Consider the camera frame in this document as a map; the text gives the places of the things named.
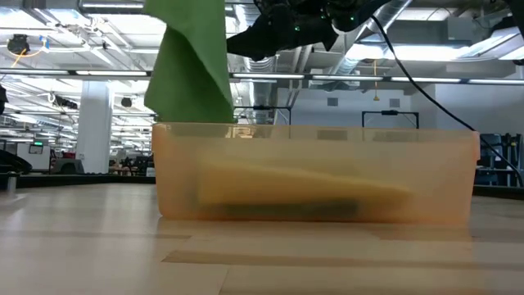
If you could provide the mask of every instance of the black cable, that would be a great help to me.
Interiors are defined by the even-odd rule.
[[[482,25],[482,23],[478,19],[474,18],[473,21],[475,21],[482,29],[484,29],[484,30],[491,30],[491,28],[488,28],[488,27],[485,27],[484,25]]]
[[[395,57],[395,60],[397,62],[397,64],[399,65],[400,69],[404,72],[404,75],[406,75],[406,77],[408,78],[409,82],[411,82],[411,84],[420,92],[422,93],[423,96],[425,96],[431,103],[433,103],[435,106],[437,106],[441,111],[443,111],[446,115],[450,116],[451,118],[453,118],[454,120],[456,120],[458,123],[462,124],[464,127],[470,129],[471,131],[474,131],[474,132],[477,132],[473,127],[470,126],[470,124],[464,122],[463,120],[461,120],[460,118],[458,118],[456,115],[454,115],[451,111],[448,111],[444,106],[442,106],[440,103],[438,103],[437,100],[435,100],[435,98],[432,98],[431,95],[427,94],[426,91],[424,91],[424,89],[422,89],[422,87],[420,87],[417,82],[415,82],[415,80],[413,79],[413,77],[409,74],[408,70],[406,70],[404,64],[402,64],[402,61],[400,61],[400,59],[396,56],[396,53],[395,53],[395,49],[393,48],[393,44],[391,43],[389,37],[387,36],[387,33],[386,31],[384,30],[384,27],[382,26],[382,24],[380,23],[380,21],[378,21],[378,19],[375,17],[375,16],[371,16],[371,18],[373,19],[373,21],[375,21],[375,23],[377,24],[378,26],[378,29],[380,30],[382,36],[384,37],[384,40],[386,40],[386,43],[387,43],[387,47],[391,50],[391,53],[393,53],[393,57]],[[517,169],[517,167],[515,167],[512,163],[510,163],[508,161],[508,159],[506,159],[505,157],[503,157],[499,152],[497,152],[497,150],[490,144],[487,142],[487,140],[483,139],[482,136],[481,136],[481,141],[482,143],[484,143],[484,145],[486,145],[497,157],[499,157],[507,166],[509,166],[514,172],[515,172],[515,175],[517,176],[517,180],[518,180],[518,184],[521,188],[524,188],[524,182],[522,181],[522,176],[521,176],[521,173],[520,171]]]
[[[453,13],[451,11],[449,11],[448,8],[446,7],[438,7],[437,9],[435,9],[434,12],[432,12],[426,19],[426,21],[430,20],[432,16],[434,16],[440,9],[444,9],[446,10],[448,13],[449,13],[449,16],[453,16]]]

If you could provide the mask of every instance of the speaker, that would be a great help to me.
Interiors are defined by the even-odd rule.
[[[122,98],[122,107],[131,107],[133,105],[133,101],[131,98]]]

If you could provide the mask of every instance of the cable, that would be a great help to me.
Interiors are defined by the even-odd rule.
[[[23,52],[20,55],[16,55],[15,53],[11,53],[11,54],[14,55],[15,57],[18,57],[19,59],[20,58],[25,58],[25,57],[34,57],[34,56],[37,56],[38,54],[40,54],[42,52],[42,49],[38,50],[38,52],[36,52],[36,53],[29,54],[27,56],[25,56]]]
[[[18,61],[20,61],[20,59],[22,58],[22,56],[24,55],[25,53],[25,48],[24,50],[22,50],[22,53],[16,58],[15,62],[13,62],[13,64],[11,65],[11,68],[14,68],[16,66],[16,64],[18,63]]]
[[[18,61],[20,61],[20,59],[23,58],[23,57],[36,57],[38,54],[40,54],[43,51],[43,49],[45,47],[46,47],[46,42],[43,41],[43,44],[42,44],[42,47],[40,48],[40,50],[38,50],[38,52],[33,53],[33,54],[24,55],[24,53],[27,51],[27,49],[25,49],[25,48],[24,48],[24,50],[22,50],[22,53],[20,55],[12,53],[12,52],[9,52],[11,55],[14,55],[16,57],[16,61],[15,61],[15,63],[12,64],[11,68],[15,67],[16,64],[18,63]]]
[[[470,129],[471,131],[473,132],[477,132],[473,127],[471,127],[468,123],[464,122],[463,120],[461,120],[460,118],[458,118],[456,115],[454,115],[451,111],[448,111],[444,106],[442,106],[440,103],[438,103],[437,100],[435,100],[435,98],[432,98],[431,95],[427,94],[426,91],[424,91],[424,89],[422,89],[422,87],[420,87],[417,82],[415,82],[415,80],[413,80],[413,77],[409,74],[408,70],[406,70],[404,64],[402,63],[402,61],[400,61],[400,59],[396,56],[396,53],[395,53],[395,49],[393,48],[393,44],[391,43],[389,37],[387,36],[387,33],[386,31],[384,30],[384,27],[382,26],[382,24],[380,23],[380,21],[378,21],[378,19],[375,17],[375,16],[371,16],[371,18],[373,19],[373,21],[375,21],[375,23],[377,24],[378,26],[378,29],[380,30],[382,36],[384,37],[384,39],[386,40],[386,43],[387,43],[387,47],[391,50],[391,53],[393,53],[393,57],[395,57],[395,60],[397,62],[397,64],[399,65],[400,69],[402,70],[402,72],[404,72],[404,75],[406,75],[406,77],[409,79],[409,82],[411,82],[411,84],[424,96],[426,97],[431,103],[433,103],[436,107],[438,107],[441,111],[443,111],[446,115],[450,116],[451,118],[453,118],[454,120],[456,120],[458,123],[460,123],[461,125],[463,125],[464,127]],[[517,181],[518,181],[518,184],[521,188],[524,188],[524,182],[522,181],[522,175],[520,173],[520,171],[517,169],[517,167],[515,167],[512,163],[510,163],[508,161],[508,159],[504,158],[499,152],[497,152],[497,150],[490,144],[487,142],[487,140],[483,139],[482,136],[480,137],[481,138],[481,141],[482,143],[484,143],[484,145],[486,145],[497,157],[499,157],[507,166],[509,166],[514,172],[515,172],[515,175],[517,176]]]
[[[435,14],[436,14],[440,9],[444,9],[444,10],[446,10],[446,11],[449,13],[449,16],[452,16],[452,15],[453,15],[453,13],[452,13],[451,11],[449,11],[448,8],[446,8],[446,7],[438,7],[437,9],[435,9],[434,12],[432,12],[432,13],[427,17],[426,21],[430,20],[431,17],[434,16],[434,15],[435,15]]]
[[[484,30],[491,30],[490,27],[485,27],[484,25],[482,25],[482,23],[478,19],[473,18],[473,21],[475,21],[482,29],[484,29]]]

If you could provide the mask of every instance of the green cloth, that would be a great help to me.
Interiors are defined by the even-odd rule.
[[[145,97],[163,122],[231,123],[224,0],[147,0],[167,24]]]

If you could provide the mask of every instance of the plastic container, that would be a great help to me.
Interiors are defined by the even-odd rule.
[[[170,219],[465,225],[480,144],[466,131],[168,123],[153,151]]]

